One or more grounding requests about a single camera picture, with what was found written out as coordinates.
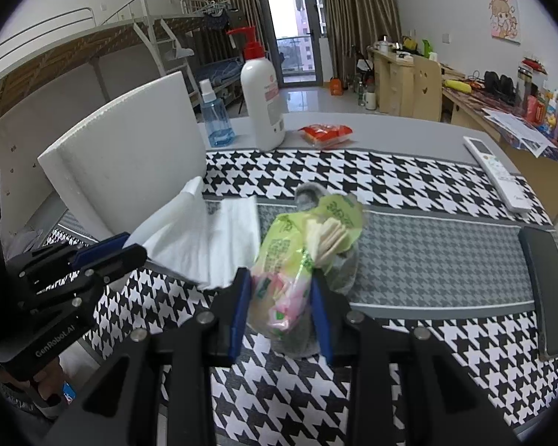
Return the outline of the left hand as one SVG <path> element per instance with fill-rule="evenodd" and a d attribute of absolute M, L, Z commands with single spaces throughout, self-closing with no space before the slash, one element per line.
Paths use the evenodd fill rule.
<path fill-rule="evenodd" d="M 66 382 L 66 376 L 58 356 L 35 374 L 31 381 L 17 381 L 8 372 L 0 369 L 1 384 L 12 385 L 41 406 L 49 405 L 52 397 L 60 398 L 62 396 L 64 382 Z"/>

